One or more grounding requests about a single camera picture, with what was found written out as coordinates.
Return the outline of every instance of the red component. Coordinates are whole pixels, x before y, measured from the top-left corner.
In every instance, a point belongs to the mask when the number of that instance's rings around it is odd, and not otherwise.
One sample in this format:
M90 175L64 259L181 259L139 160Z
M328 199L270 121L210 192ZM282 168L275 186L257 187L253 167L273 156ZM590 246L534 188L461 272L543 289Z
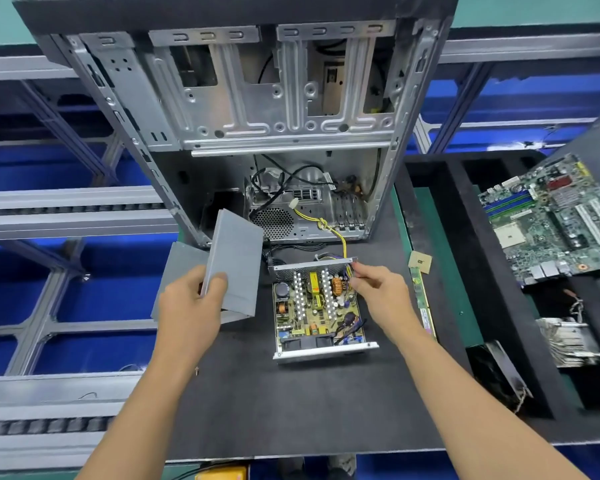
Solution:
M558 190L563 187L566 187L567 185L571 185L571 182L572 182L571 177L568 175L565 175L563 177L558 177L554 180L549 180L546 187L549 190Z

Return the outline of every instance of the left hand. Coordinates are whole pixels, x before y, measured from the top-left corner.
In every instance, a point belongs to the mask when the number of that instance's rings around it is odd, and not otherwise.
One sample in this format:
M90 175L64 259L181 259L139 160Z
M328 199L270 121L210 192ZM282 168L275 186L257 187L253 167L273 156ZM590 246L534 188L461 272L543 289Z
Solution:
M206 266L196 266L169 284L159 298L158 335L151 363L169 374L176 372L185 384L220 330L227 277L224 273L214 275L207 294L200 297L198 290L206 270Z

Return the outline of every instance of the hand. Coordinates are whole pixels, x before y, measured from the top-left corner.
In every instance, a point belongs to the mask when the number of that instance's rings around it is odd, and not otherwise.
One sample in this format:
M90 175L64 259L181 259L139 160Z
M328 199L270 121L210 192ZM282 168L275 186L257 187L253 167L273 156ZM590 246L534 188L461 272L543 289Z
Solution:
M206 270L206 266L195 266L168 285L159 298L158 335L151 362L185 384L220 330L227 278L224 273L215 274L201 298L198 291Z
M409 300L409 288L400 274L384 266L352 264L351 286L364 297L369 313L396 345L405 333L424 330Z

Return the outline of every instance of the blue ram slot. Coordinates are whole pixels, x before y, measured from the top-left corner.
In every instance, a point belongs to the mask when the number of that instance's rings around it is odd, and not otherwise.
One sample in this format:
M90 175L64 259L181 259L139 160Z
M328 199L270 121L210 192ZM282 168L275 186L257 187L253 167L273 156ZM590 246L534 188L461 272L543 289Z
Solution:
M519 207L520 205L524 205L524 204L529 203L531 201L533 201L533 199L531 198L531 196L529 196L529 198L522 199L522 200L519 200L519 201L516 201L516 202L512 202L509 205L506 205L506 206L501 207L499 209L493 209L492 211L487 212L487 215L489 217L494 217L494 216L497 216L497 215L499 215L499 214L501 214L503 212L506 212L507 210L515 209L516 207Z
M488 212L490 209L493 209L494 207L502 205L503 203L506 203L506 202L510 202L512 200L515 200L515 199L520 198L520 197L525 196L525 195L531 197L531 195L529 194L528 190L522 190L522 192L515 193L511 197L503 198L503 199L500 199L499 201L496 201L494 203L490 203L488 205L485 205L484 209Z

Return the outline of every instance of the left forearm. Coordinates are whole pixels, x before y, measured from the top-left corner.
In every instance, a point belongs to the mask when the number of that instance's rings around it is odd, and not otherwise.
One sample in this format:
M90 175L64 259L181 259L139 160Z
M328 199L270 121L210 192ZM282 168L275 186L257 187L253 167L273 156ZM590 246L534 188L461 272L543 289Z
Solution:
M157 480L185 378L150 364L77 480Z

